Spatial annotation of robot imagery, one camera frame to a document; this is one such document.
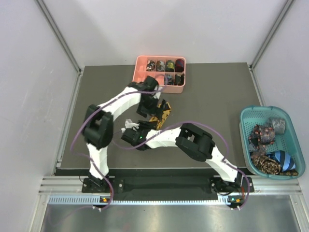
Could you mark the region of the yellow patterned necktie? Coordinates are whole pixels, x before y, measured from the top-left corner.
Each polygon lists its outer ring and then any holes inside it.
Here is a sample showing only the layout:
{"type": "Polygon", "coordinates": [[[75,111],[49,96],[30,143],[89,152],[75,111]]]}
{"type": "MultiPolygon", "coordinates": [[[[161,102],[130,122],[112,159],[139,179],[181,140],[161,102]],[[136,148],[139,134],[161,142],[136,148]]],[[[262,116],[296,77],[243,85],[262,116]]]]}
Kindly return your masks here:
{"type": "Polygon", "coordinates": [[[172,111],[172,109],[171,109],[170,103],[166,102],[163,106],[162,118],[158,119],[157,117],[152,116],[152,117],[150,117],[149,122],[156,122],[155,129],[160,130],[162,128],[163,124],[165,123],[166,119],[170,115],[171,111],[172,111]]]}

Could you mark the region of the pink compartment organizer box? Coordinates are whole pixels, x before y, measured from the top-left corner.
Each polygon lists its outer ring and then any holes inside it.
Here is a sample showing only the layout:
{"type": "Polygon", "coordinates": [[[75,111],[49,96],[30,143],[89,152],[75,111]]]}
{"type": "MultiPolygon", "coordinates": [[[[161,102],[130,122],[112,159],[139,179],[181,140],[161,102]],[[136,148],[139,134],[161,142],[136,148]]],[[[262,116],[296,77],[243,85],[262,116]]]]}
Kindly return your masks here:
{"type": "Polygon", "coordinates": [[[148,55],[141,55],[138,56],[136,59],[136,64],[135,64],[135,70],[133,74],[133,82],[142,82],[146,79],[146,77],[153,77],[161,87],[163,87],[163,92],[164,93],[173,93],[173,94],[180,94],[183,92],[184,86],[186,84],[186,59],[184,57],[175,57],[175,56],[148,56],[148,55]],[[162,60],[166,63],[167,60],[173,60],[174,62],[177,59],[183,59],[185,61],[185,69],[183,72],[157,72],[156,70],[153,72],[148,72],[146,71],[146,64],[147,61],[151,59],[157,62],[158,60],[162,60]],[[184,73],[185,78],[184,78],[184,85],[182,86],[169,86],[169,85],[164,85],[164,76],[166,73],[173,74],[175,76],[176,73],[184,73]]]}

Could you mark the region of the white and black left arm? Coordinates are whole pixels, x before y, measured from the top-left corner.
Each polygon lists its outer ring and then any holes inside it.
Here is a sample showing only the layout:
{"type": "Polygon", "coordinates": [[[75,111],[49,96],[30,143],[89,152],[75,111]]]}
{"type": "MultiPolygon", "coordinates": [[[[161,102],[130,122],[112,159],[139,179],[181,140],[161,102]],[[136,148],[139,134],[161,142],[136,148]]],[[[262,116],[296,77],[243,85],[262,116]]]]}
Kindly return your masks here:
{"type": "Polygon", "coordinates": [[[142,82],[128,84],[109,101],[87,108],[82,135],[90,156],[88,178],[98,191],[106,191],[110,184],[105,176],[109,172],[107,150],[113,139],[114,121],[136,104],[139,115],[161,119],[163,110],[158,107],[158,102],[163,89],[155,78],[147,76],[142,82]]]}

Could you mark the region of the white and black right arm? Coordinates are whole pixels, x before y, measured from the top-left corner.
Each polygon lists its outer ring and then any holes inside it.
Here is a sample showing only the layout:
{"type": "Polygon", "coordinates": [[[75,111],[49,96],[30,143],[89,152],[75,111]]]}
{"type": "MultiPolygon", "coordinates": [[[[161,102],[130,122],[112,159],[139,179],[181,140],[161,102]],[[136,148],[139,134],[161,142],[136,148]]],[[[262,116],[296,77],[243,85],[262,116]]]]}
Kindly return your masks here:
{"type": "Polygon", "coordinates": [[[189,158],[210,165],[219,177],[211,179],[217,193],[238,191],[243,185],[242,174],[229,162],[213,141],[213,136],[193,123],[184,123],[170,130],[155,130],[148,122],[125,122],[122,140],[137,150],[177,147],[189,158]]]}

